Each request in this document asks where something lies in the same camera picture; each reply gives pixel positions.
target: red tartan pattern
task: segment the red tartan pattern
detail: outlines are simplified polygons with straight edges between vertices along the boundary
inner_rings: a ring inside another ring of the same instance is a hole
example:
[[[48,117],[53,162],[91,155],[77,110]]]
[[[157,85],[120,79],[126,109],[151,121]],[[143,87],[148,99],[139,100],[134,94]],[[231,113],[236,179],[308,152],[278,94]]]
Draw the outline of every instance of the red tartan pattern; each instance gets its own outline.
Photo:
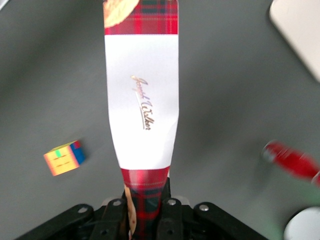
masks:
[[[125,185],[130,188],[136,211],[133,239],[152,240],[169,167],[152,170],[121,169],[121,171]]]
[[[178,0],[140,0],[123,22],[105,28],[104,34],[178,34]]]

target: white object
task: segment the white object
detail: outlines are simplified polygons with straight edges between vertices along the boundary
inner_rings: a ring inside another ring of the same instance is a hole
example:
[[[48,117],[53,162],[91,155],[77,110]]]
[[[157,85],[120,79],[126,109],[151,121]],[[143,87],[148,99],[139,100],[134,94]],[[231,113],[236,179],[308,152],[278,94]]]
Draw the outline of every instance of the white object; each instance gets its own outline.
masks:
[[[0,11],[9,2],[9,0],[0,0]]]
[[[284,240],[319,240],[320,207],[313,206],[295,215],[284,230]]]
[[[119,166],[167,168],[179,117],[178,35],[104,37],[109,123]]]
[[[320,82],[320,0],[274,0],[270,19]]]

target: rubik's cube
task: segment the rubik's cube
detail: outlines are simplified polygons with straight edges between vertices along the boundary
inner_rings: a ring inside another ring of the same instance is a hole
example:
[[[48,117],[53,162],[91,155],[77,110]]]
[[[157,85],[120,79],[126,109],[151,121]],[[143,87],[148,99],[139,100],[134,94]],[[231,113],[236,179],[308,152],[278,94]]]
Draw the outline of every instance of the rubik's cube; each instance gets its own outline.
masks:
[[[85,160],[79,141],[58,146],[43,156],[53,176],[76,169]]]

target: gray floor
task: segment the gray floor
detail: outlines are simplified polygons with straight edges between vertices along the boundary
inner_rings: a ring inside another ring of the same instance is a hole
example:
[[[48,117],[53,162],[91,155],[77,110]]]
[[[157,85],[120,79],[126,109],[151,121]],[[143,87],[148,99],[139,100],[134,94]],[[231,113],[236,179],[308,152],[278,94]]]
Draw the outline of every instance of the gray floor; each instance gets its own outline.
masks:
[[[107,112],[102,1],[11,0],[0,11],[0,238],[122,193]],[[180,0],[173,195],[210,201],[265,237],[320,191],[260,159],[271,139],[320,159],[320,85],[269,21],[271,0]],[[43,154],[87,157],[53,177]]]

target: red marker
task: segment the red marker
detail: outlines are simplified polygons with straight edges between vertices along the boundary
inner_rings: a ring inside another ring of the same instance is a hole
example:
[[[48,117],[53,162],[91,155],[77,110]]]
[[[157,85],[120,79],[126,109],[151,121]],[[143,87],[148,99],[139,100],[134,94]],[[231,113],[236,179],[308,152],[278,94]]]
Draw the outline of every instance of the red marker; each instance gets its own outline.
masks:
[[[306,153],[274,140],[263,148],[262,157],[277,164],[293,177],[307,180],[320,186],[320,166]]]

